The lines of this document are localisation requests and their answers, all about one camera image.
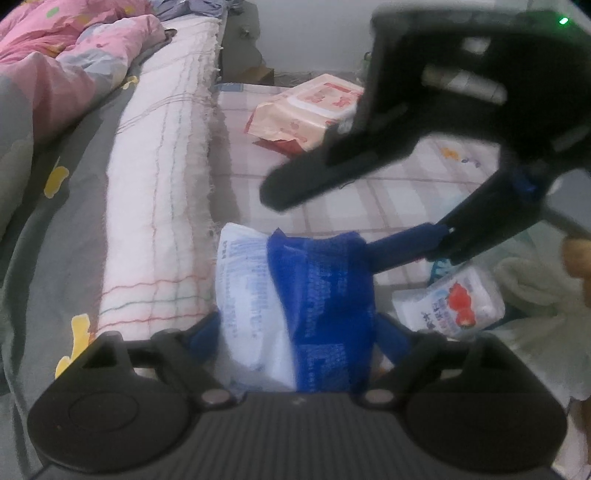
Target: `pink blanket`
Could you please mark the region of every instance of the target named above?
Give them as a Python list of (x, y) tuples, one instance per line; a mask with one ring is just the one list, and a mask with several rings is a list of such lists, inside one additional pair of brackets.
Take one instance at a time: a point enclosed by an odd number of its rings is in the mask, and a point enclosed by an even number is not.
[(33, 145), (120, 86), (133, 59), (165, 37), (147, 0), (32, 0), (0, 22), (0, 236)]

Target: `white wet wipes package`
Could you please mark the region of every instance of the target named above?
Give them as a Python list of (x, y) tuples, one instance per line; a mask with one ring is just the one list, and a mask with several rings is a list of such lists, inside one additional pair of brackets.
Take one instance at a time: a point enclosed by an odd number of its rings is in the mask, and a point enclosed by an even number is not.
[(466, 339), (505, 316), (505, 302), (495, 280), (466, 264), (426, 290), (395, 293), (396, 314), (409, 329), (435, 330)]
[(287, 323), (267, 263), (267, 239), (228, 223), (217, 248), (222, 327), (213, 374), (235, 394), (296, 389)]

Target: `white quilt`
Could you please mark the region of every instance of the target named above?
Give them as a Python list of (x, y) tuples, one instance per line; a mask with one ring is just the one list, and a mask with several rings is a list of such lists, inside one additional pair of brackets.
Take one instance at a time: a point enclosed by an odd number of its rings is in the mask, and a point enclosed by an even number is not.
[(96, 334), (126, 340), (188, 328), (213, 304), (207, 150), (220, 21), (188, 15), (164, 26), (178, 33), (143, 65), (108, 168)]

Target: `screw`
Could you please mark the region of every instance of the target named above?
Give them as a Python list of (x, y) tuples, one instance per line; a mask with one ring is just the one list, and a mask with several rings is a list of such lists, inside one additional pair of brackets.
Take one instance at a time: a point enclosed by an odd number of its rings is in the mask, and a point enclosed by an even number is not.
[(231, 398), (232, 395), (230, 395), (230, 392), (227, 390), (222, 390), (221, 388), (207, 390), (201, 395), (201, 399), (211, 407), (222, 405), (230, 401)]
[(394, 400), (394, 394), (390, 390), (377, 388), (365, 393), (365, 401), (370, 405), (384, 406)]

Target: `pink wet wipes package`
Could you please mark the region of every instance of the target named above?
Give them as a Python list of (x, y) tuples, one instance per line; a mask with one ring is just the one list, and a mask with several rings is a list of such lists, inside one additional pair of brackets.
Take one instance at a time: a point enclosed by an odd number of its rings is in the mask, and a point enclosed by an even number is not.
[(312, 150), (329, 126), (353, 116), (362, 94), (362, 87), (324, 74), (258, 105), (245, 132), (286, 153)]

